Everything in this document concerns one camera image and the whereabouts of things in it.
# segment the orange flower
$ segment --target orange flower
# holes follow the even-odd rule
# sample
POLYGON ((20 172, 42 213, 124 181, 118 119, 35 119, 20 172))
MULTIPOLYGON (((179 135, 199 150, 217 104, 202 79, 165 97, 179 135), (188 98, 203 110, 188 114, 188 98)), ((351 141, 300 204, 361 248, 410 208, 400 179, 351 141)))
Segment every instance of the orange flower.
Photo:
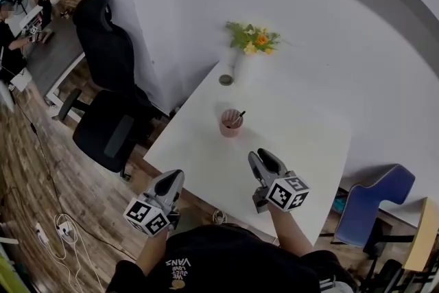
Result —
POLYGON ((264 45, 268 43, 268 38, 265 34, 258 34, 258 38, 256 39, 257 45, 264 45))

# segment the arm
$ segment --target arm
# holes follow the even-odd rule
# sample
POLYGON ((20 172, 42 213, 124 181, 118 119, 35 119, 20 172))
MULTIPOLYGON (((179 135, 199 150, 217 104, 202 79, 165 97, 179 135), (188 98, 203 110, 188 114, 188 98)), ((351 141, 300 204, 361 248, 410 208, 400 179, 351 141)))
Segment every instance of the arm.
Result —
POLYGON ((283 250, 302 257, 314 251, 313 246, 297 225, 291 213, 279 210, 270 202, 268 210, 272 214, 274 228, 283 250))
POLYGON ((166 250, 166 239, 169 229, 161 231, 156 237, 149 237, 143 247, 136 265, 147 276, 155 265, 163 258, 166 250))
POLYGON ((10 44, 9 44, 9 49, 10 50, 15 50, 15 49, 19 49, 21 47, 24 47, 26 44, 29 43, 29 38, 21 38, 21 39, 16 39, 13 40, 10 44))

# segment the wooden floor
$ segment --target wooden floor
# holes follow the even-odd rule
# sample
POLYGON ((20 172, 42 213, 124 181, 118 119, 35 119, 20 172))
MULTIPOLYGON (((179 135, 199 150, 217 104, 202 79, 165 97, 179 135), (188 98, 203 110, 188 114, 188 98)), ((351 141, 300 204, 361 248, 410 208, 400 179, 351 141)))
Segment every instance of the wooden floor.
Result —
MULTIPOLYGON (((63 99, 75 87, 84 90, 82 99, 90 102, 98 92, 91 83, 85 63, 82 63, 67 78, 60 92, 63 99)), ((124 183, 118 175, 109 172, 90 160, 72 141, 74 122, 67 125, 48 119, 34 102, 29 92, 14 94, 26 115, 34 122, 38 136, 43 144, 51 174, 60 195, 62 207, 70 213, 82 226, 99 238, 110 242, 117 248, 135 257, 146 241, 146 237, 127 225, 122 213, 129 200, 143 191, 152 177, 159 172, 143 160, 146 149, 136 147, 130 158, 132 180, 124 183)), ((154 121, 156 129, 151 143, 157 138, 167 120, 154 121)), ((68 284, 68 271, 54 262, 45 247, 38 241, 35 224, 39 222, 49 236, 53 251, 63 255, 64 251, 54 228, 54 216, 61 209, 56 200, 53 185, 47 176, 47 167, 36 135, 32 132, 24 114, 18 110, 10 113, 0 108, 0 193, 4 194, 11 187, 6 197, 5 208, 1 214, 5 222, 4 230, 11 237, 20 241, 19 246, 10 246, 14 260, 22 263, 37 290, 41 292, 72 292, 68 284)), ((209 223, 214 208, 189 192, 183 192, 179 207, 185 214, 191 213, 202 223, 209 223)), ((323 232, 333 232, 339 215, 330 212, 323 232)), ((394 225, 397 234, 413 234, 414 229, 387 219, 394 225)), ((238 222, 232 218, 229 222, 238 222)), ((260 233, 255 228, 240 225, 254 231, 261 239, 275 242, 275 238, 260 233)), ((121 259, 129 259, 110 246, 97 241, 81 230, 88 253, 104 288, 108 285, 114 272, 115 264, 121 259)), ((361 249, 351 246, 333 246, 330 238, 320 238, 316 248, 334 251, 342 265, 355 274, 367 272, 370 262, 361 249)), ((408 244, 388 245, 380 258, 377 270, 387 259, 404 261, 408 244)), ((83 269, 78 275, 84 292, 98 292, 99 286, 88 262, 84 259, 82 244, 77 246, 80 263, 83 269)), ((78 269, 74 252, 67 248, 65 264, 75 275, 78 269)), ((76 290, 75 280, 71 282, 76 290)))

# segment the chair armrest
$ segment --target chair armrest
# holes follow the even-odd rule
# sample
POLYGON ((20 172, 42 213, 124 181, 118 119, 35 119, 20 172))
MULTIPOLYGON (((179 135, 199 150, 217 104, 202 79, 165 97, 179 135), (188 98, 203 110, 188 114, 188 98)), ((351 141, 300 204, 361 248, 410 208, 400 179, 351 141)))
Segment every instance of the chair armrest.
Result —
POLYGON ((60 118, 61 121, 65 120, 65 118, 67 117, 67 114, 73 108, 73 106, 75 105, 75 103, 78 100, 78 97, 81 95, 81 93, 82 93, 82 91, 79 88, 75 88, 70 93, 70 95, 68 96, 68 98, 66 99, 64 104, 62 105, 60 112, 58 113, 58 117, 60 118))
POLYGON ((122 148, 123 143, 128 139, 131 128, 134 125, 134 119, 131 116, 124 115, 108 141, 104 154, 114 158, 122 148))

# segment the black office chair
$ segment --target black office chair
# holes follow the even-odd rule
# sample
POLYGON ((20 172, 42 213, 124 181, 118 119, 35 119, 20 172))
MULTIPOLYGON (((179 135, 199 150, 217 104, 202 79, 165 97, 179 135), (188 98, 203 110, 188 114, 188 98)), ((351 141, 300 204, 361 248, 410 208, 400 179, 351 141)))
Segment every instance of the black office chair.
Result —
POLYGON ((125 165, 137 143, 150 136, 157 115, 147 95, 134 83, 134 51, 128 34, 111 23, 108 0, 82 0, 73 22, 93 81, 100 91, 90 105, 75 89, 59 112, 64 120, 72 108, 84 111, 73 133, 76 145, 90 158, 125 180, 125 165))

